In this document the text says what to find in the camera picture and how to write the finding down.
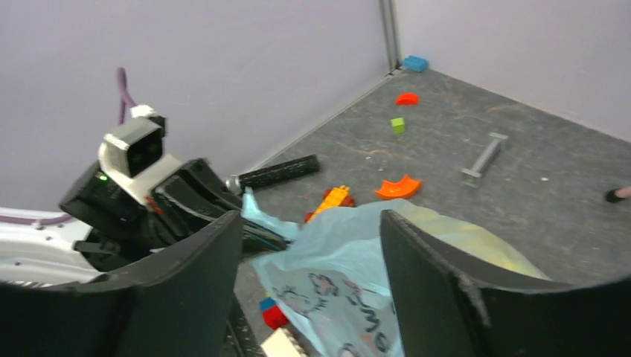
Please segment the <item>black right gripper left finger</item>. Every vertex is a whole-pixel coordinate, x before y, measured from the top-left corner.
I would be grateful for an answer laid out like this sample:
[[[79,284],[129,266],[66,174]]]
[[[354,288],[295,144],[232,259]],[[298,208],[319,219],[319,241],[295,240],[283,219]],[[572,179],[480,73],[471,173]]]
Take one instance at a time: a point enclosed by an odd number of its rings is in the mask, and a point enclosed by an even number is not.
[[[242,254],[231,211],[87,283],[1,285],[3,356],[219,356]]]

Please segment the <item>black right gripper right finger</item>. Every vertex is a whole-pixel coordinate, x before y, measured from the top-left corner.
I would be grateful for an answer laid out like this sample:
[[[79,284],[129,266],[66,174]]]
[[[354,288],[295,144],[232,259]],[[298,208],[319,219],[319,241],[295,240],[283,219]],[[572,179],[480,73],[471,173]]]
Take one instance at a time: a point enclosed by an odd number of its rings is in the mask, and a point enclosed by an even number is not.
[[[628,356],[630,278],[571,285],[487,263],[392,210],[380,238],[406,356]]]

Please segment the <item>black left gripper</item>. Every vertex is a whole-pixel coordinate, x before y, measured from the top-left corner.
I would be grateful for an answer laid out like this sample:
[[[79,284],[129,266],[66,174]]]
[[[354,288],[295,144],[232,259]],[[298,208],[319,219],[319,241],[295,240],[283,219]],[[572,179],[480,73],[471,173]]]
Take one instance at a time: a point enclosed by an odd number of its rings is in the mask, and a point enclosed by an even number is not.
[[[98,162],[89,166],[61,198],[62,212],[91,227],[90,247],[79,249],[101,271],[146,257],[202,230],[237,208],[237,197],[220,181],[205,159],[171,166],[137,202]],[[241,216],[233,240],[241,254],[284,251],[288,242]]]

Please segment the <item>light blue plastic bag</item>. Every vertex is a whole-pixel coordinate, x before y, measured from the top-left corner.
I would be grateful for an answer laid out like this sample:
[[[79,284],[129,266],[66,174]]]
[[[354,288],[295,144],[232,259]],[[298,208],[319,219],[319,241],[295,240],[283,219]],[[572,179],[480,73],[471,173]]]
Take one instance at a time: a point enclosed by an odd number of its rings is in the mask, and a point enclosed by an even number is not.
[[[402,356],[379,237],[380,214],[407,202],[334,208],[299,225],[264,213],[243,195],[243,217],[289,240],[252,260],[263,287],[323,356]]]

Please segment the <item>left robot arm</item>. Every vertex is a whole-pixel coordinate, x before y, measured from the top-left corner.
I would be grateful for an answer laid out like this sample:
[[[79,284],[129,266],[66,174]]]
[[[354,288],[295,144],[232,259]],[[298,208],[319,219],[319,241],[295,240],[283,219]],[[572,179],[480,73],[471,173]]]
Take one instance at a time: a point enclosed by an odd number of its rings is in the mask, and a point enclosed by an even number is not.
[[[134,177],[95,162],[59,203],[61,215],[1,218],[1,280],[26,286],[86,281],[243,213],[208,162],[168,155]]]

